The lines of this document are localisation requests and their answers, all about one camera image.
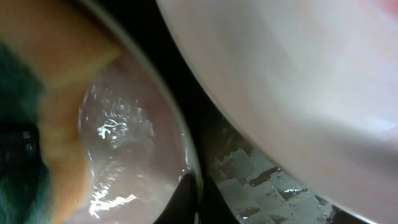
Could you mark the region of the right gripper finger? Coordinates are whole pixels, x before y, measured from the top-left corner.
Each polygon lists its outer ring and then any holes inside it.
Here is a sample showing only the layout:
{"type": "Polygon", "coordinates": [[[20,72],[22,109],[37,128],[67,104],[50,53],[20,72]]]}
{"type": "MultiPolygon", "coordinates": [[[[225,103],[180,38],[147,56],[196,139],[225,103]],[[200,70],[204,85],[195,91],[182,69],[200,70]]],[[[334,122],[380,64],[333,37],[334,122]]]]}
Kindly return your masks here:
{"type": "Polygon", "coordinates": [[[154,224],[194,224],[197,206],[196,177],[185,174],[154,224]]]}

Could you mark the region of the green and yellow sponge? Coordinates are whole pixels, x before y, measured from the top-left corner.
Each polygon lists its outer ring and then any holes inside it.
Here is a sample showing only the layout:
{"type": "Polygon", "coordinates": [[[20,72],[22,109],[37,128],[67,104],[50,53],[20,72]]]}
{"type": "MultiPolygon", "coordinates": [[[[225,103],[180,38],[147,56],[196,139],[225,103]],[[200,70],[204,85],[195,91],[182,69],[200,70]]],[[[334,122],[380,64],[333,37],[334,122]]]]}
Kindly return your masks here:
{"type": "Polygon", "coordinates": [[[1,2],[2,223],[61,223],[83,200],[80,105],[119,54],[75,1],[1,2]]]}

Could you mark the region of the pink plate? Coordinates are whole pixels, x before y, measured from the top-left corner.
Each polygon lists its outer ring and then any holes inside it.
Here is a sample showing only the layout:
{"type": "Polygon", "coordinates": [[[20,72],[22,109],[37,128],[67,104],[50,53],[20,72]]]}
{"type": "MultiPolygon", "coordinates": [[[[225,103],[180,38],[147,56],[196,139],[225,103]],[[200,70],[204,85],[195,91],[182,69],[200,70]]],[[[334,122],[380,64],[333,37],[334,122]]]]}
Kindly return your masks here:
{"type": "Polygon", "coordinates": [[[308,188],[397,222],[397,0],[163,0],[200,85],[308,188]]]}

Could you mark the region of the light grey plate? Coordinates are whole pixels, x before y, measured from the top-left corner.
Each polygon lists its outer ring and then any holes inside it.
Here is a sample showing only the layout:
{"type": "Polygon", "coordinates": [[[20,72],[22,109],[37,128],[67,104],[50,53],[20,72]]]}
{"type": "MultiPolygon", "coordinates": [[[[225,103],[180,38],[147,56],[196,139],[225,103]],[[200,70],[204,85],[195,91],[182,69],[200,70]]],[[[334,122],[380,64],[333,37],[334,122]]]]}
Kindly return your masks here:
{"type": "Polygon", "coordinates": [[[84,201],[67,223],[154,223],[185,174],[202,175],[187,124],[167,84],[98,1],[81,1],[120,48],[96,73],[80,107],[86,156],[84,201]]]}

